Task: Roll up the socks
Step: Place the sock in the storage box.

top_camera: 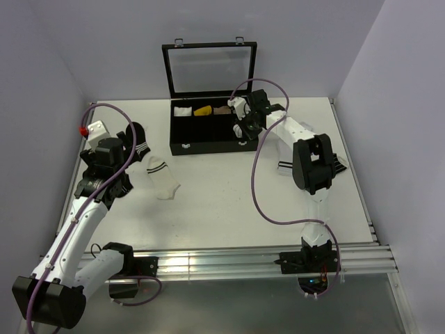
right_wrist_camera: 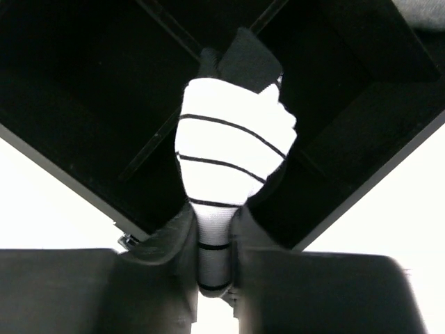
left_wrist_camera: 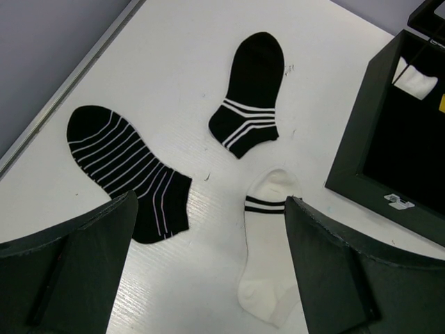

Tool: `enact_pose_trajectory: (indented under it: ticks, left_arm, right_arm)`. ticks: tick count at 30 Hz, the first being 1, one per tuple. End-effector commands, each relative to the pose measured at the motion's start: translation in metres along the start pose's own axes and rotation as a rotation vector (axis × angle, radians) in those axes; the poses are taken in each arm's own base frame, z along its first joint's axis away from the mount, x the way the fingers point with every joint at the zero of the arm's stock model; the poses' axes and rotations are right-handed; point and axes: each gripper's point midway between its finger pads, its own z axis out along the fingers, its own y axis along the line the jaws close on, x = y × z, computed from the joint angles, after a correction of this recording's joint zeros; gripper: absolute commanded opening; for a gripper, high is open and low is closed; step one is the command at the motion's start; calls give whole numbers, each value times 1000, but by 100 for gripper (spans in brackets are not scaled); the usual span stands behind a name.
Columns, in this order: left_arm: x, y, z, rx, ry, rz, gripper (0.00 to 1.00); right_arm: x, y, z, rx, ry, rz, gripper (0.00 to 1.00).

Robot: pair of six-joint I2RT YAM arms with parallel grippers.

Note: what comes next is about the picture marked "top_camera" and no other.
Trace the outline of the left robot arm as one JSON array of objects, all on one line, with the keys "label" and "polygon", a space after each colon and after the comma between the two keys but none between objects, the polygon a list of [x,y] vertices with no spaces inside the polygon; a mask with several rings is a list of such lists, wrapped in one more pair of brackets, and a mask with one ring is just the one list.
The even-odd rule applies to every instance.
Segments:
[{"label": "left robot arm", "polygon": [[131,141],[120,132],[81,152],[87,168],[62,229],[32,274],[13,283],[13,296],[30,333],[34,323],[74,328],[87,300],[106,280],[115,275],[127,278],[135,271],[133,248],[116,242],[105,245],[96,259],[79,268],[97,226],[115,199],[131,189],[125,173],[131,150]]}]

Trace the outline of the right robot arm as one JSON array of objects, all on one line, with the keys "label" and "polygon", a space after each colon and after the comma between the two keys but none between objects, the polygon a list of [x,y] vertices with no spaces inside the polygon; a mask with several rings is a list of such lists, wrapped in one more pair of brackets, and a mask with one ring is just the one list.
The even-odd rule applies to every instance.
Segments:
[{"label": "right robot arm", "polygon": [[325,275],[329,269],[341,270],[341,251],[337,238],[327,225],[327,196],[337,171],[330,137],[305,129],[288,115],[288,106],[271,104],[264,90],[247,97],[231,96],[229,108],[236,114],[241,131],[249,139],[258,138],[261,149],[266,137],[274,133],[291,151],[294,184],[306,195],[308,217],[303,226],[300,257],[293,265],[304,272]]}]

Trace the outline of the white sock with black lines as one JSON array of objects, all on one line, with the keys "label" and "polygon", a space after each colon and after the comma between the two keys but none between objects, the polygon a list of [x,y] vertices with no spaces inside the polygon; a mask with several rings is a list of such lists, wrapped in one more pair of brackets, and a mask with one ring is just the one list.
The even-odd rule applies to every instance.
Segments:
[{"label": "white sock with black lines", "polygon": [[238,124],[233,126],[233,131],[237,138],[243,138],[243,131]]}]

